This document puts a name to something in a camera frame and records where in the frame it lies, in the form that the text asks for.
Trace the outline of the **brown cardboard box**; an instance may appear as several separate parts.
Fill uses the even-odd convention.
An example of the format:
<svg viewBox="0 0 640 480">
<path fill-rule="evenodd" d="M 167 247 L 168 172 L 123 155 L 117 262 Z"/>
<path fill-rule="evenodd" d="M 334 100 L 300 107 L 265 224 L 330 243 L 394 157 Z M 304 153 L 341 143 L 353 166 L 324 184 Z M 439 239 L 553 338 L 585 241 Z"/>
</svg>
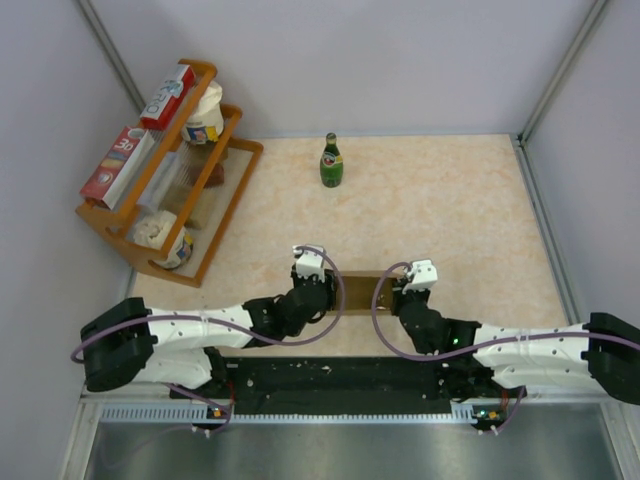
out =
<svg viewBox="0 0 640 480">
<path fill-rule="evenodd" d="M 362 316 L 371 313 L 371 302 L 375 287 L 382 271 L 343 271 L 341 273 L 346 288 L 344 316 Z M 376 310 L 379 315 L 390 315 L 392 307 L 392 287 L 397 273 L 389 274 L 379 290 L 376 299 Z"/>
</svg>

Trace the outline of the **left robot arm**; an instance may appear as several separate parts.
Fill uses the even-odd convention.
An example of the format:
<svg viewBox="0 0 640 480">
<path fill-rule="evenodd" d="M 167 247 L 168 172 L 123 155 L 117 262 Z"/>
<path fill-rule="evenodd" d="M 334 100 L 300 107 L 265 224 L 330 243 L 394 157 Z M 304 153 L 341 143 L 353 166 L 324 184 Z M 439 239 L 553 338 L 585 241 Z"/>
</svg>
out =
<svg viewBox="0 0 640 480">
<path fill-rule="evenodd" d="M 130 383 L 170 383 L 205 396 L 226 387 L 222 347 L 251 349 L 297 337 L 335 306 L 336 276 L 330 270 L 291 275 L 285 294 L 248 300 L 219 310 L 152 309 L 126 298 L 80 331 L 77 358 L 90 392 Z"/>
</svg>

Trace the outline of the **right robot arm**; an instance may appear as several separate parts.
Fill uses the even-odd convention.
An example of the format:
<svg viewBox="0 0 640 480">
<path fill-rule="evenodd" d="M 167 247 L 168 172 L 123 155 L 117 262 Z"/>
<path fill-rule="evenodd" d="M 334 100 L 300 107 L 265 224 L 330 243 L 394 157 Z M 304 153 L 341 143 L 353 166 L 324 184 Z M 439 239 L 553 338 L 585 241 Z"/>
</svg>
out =
<svg viewBox="0 0 640 480">
<path fill-rule="evenodd" d="M 429 289 L 395 280 L 391 313 L 413 343 L 410 359 L 435 363 L 454 394 L 559 387 L 638 404 L 639 330 L 619 317 L 593 312 L 565 327 L 507 328 L 447 318 L 429 307 L 429 297 Z"/>
</svg>

